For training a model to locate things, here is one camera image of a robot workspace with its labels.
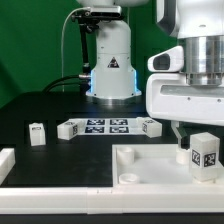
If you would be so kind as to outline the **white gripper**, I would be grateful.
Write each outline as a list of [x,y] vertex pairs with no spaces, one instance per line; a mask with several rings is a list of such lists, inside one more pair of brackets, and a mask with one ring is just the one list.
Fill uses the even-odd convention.
[[146,110],[152,118],[172,121],[178,147],[185,149],[187,134],[179,121],[224,126],[224,85],[190,86],[179,73],[152,74]]

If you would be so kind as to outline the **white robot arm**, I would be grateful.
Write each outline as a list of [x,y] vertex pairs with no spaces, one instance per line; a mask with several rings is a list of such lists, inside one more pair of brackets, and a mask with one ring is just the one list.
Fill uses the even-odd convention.
[[[92,94],[120,97],[134,88],[128,47],[112,46],[121,8],[148,0],[77,0],[85,18],[99,23]],[[158,27],[179,44],[148,59],[146,108],[157,119],[224,126],[224,0],[156,0]]]

